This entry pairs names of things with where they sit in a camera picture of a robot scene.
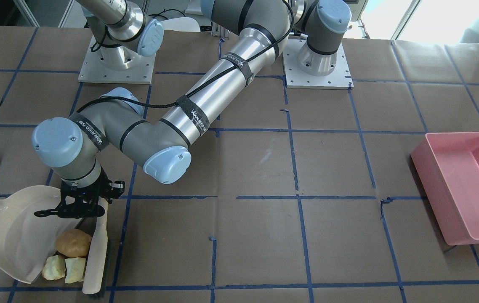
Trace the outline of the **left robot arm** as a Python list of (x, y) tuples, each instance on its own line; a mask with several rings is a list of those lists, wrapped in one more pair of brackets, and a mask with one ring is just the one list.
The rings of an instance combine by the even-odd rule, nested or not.
[(162, 184), (177, 181), (191, 164), (188, 148), (265, 66), (284, 52), (292, 30), (307, 35), (305, 48), (332, 58), (352, 13), (343, 0), (203, 0), (202, 13), (239, 37), (237, 44), (176, 101), (149, 105), (168, 109), (155, 124), (143, 118), (143, 102), (115, 88), (83, 105), (70, 117), (41, 122), (32, 133), (39, 158), (62, 179), (57, 207), (36, 217), (101, 217), (99, 198), (112, 201), (123, 181), (110, 181), (96, 159), (109, 144)]

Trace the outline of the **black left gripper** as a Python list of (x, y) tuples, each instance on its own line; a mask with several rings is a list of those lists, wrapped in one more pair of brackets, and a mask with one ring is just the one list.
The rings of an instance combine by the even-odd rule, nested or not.
[(105, 209), (98, 204), (99, 198), (105, 198), (108, 203), (124, 194), (124, 181), (111, 181), (106, 172), (101, 169), (95, 182), (86, 187), (62, 184), (60, 187), (61, 199), (55, 209), (39, 210), (36, 217), (44, 218), (56, 215), (59, 218), (80, 219), (84, 217), (101, 217)]

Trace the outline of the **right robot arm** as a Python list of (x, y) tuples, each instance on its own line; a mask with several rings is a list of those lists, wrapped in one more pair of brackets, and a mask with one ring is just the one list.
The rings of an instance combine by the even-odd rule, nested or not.
[[(111, 4), (105, 0), (80, 3), (90, 25), (98, 27), (96, 33), (102, 38), (97, 40), (97, 45), (101, 48), (110, 40), (137, 57), (148, 57), (160, 47), (164, 29), (134, 3), (125, 0), (113, 0)], [(29, 158), (33, 152), (62, 179), (53, 209), (39, 210), (37, 217), (102, 215), (99, 200), (117, 198), (125, 186), (122, 181), (110, 181), (97, 160), (97, 154), (109, 145), (156, 180), (162, 183), (176, 180), (170, 175), (176, 166), (173, 156), (176, 151), (183, 155), (187, 149), (176, 142), (178, 134), (168, 126), (167, 120), (153, 125), (143, 119), (143, 106), (129, 90), (115, 88), (67, 118), (55, 117), (41, 122), (34, 128), (28, 147), (14, 147), (16, 155), (23, 157), (16, 173), (35, 165)]]

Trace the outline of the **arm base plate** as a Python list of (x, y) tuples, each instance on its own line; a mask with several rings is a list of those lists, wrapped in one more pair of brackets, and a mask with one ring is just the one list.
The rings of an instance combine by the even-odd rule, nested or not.
[(288, 88), (347, 90), (354, 87), (342, 44), (336, 53), (314, 53), (306, 40), (288, 40), (282, 54)]
[(156, 55), (143, 57), (132, 50), (100, 48), (87, 50), (78, 81), (94, 84), (151, 84)]

